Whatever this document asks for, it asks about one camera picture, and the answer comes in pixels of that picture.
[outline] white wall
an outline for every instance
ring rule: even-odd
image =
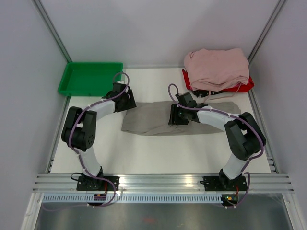
[[[0,1],[0,229],[20,228],[64,97],[66,62],[30,0]]]
[[[307,1],[286,3],[251,65],[255,92],[282,172],[307,219]]]
[[[42,0],[73,61],[177,67],[201,48],[252,51],[278,0]]]

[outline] green tray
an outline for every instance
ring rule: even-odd
[[[105,96],[113,89],[113,77],[123,71],[123,63],[71,62],[68,63],[58,92],[66,96]],[[115,81],[121,80],[119,74]]]

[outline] folded pink cloth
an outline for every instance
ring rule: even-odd
[[[193,90],[221,91],[247,85],[248,60],[240,48],[189,52],[184,58]]]

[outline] red cloth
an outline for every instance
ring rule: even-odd
[[[183,69],[182,70],[182,73],[183,73],[183,78],[184,78],[184,82],[186,83],[186,88],[188,90],[191,90],[193,91],[192,87],[190,87],[190,80],[189,80],[189,77],[188,77],[188,73]],[[248,80],[248,84],[247,85],[241,85],[240,86],[240,89],[238,92],[248,92],[249,90],[251,90],[253,87],[255,86],[254,82],[253,82],[253,79],[251,78],[251,76],[249,77],[249,80]],[[229,89],[224,89],[222,90],[223,92],[236,92],[238,90],[238,86],[236,87],[233,87],[233,88],[229,88]]]

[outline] gray pants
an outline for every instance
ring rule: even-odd
[[[191,134],[210,134],[222,132],[207,124],[190,121],[188,125],[168,125],[170,108],[173,102],[137,103],[137,107],[127,111],[121,131],[145,136],[173,136]],[[215,109],[240,114],[233,102],[208,103]]]

